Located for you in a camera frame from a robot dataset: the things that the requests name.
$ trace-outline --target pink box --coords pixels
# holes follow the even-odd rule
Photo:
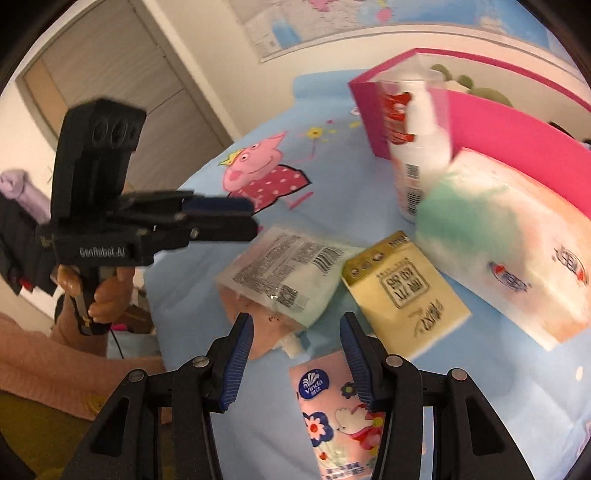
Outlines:
[[[471,72],[478,75],[479,71],[486,70],[488,76],[482,78],[489,79],[497,89],[501,82],[499,79],[502,79],[502,85],[512,94],[509,97],[513,103],[519,103],[522,95],[535,91],[538,96],[544,95],[540,102],[546,99],[549,111],[554,112],[555,116],[562,115],[548,120],[556,121],[567,131],[591,124],[591,105],[539,74],[489,57],[435,48],[415,48],[349,82],[369,143],[377,157],[388,159],[389,151],[378,84],[374,78],[378,73],[399,66],[415,56],[424,57],[421,62],[423,65],[428,63],[426,68],[434,63],[445,64],[446,59],[456,68],[461,64],[466,69],[467,65],[476,63]],[[455,91],[448,91],[447,94],[454,155],[462,148],[470,148],[495,158],[551,188],[591,218],[591,152],[587,148],[544,121],[519,111],[518,105],[511,108]],[[537,115],[546,114],[538,109]]]

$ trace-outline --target light blue bedsheet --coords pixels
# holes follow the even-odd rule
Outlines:
[[[413,236],[412,224],[397,210],[391,165],[373,156],[360,117],[351,113],[355,104],[346,82],[358,73],[297,78],[293,108],[238,141],[183,187],[227,194],[222,185],[227,167],[219,164],[242,148],[286,132],[277,146],[283,155],[280,163],[291,167],[287,176],[301,170],[311,183],[303,188],[299,183],[295,193],[260,211],[256,217],[264,228],[273,224],[304,228],[359,246],[371,245],[397,229]],[[249,186],[248,191],[261,190],[263,203],[269,203],[273,192],[284,193],[270,190],[274,185],[254,188],[258,186]],[[213,279],[245,247],[196,244],[160,256],[147,271],[148,296],[167,369],[205,354],[213,339],[228,333]],[[545,352],[491,306],[449,281],[473,317],[415,364],[440,373],[453,367],[466,369],[509,428],[535,477],[563,478],[589,431],[591,332]],[[349,293],[339,287],[325,314],[305,334],[309,348],[303,357],[292,361],[274,351],[248,363],[236,403],[226,414],[213,415],[226,480],[319,478],[288,367],[338,349],[339,319],[347,311],[361,317]],[[581,369],[583,373],[579,380],[577,369],[579,376]],[[427,459],[422,478],[430,478],[429,467]]]

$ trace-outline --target black cable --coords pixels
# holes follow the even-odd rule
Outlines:
[[[119,354],[121,355],[121,359],[125,360],[125,358],[123,357],[123,352],[121,351],[121,345],[119,344],[119,341],[117,340],[117,337],[115,336],[115,332],[113,330],[110,330],[110,332],[111,332],[111,335],[113,336],[113,340],[117,344],[117,348],[119,349]]]

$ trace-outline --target door frame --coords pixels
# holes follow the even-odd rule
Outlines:
[[[22,99],[33,117],[35,124],[40,129],[41,133],[50,144],[50,147],[53,150],[57,148],[57,135],[54,133],[52,127],[48,124],[47,120],[45,119],[44,115],[41,113],[36,100],[33,98],[29,87],[24,79],[25,75],[31,70],[31,67],[35,64],[35,62],[43,55],[46,49],[48,49],[53,42],[58,39],[58,37],[64,33],[70,26],[79,20],[82,16],[86,15],[92,9],[97,7],[99,4],[104,2],[105,0],[85,0],[88,4],[85,5],[79,12],[74,14],[71,19],[69,19],[64,25],[62,25],[52,36],[51,38],[46,41],[46,43],[27,61],[26,65],[23,66],[22,70],[18,74],[15,79],[16,86],[18,88],[19,93],[22,96]],[[214,134],[217,136],[218,140],[220,141],[222,147],[227,148],[229,147],[233,141],[228,134],[226,128],[223,126],[222,122],[215,114],[213,108],[203,95],[201,89],[193,79],[193,76],[187,69],[186,65],[183,63],[181,58],[176,53],[174,47],[170,43],[168,37],[164,34],[154,17],[151,15],[148,8],[142,2],[142,0],[120,0],[122,2],[127,2],[129,6],[134,11],[135,15],[138,17],[140,23],[144,26],[150,37],[152,38],[154,44],[157,46],[159,51],[162,53],[165,61],[170,66],[173,73],[178,77],[180,83],[183,85],[191,99],[193,100],[195,106],[203,115],[205,121],[209,124],[211,129],[213,130]]]

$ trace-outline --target poster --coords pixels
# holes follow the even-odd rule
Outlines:
[[[363,29],[459,25],[515,37],[570,57],[517,0],[228,0],[261,59]]]

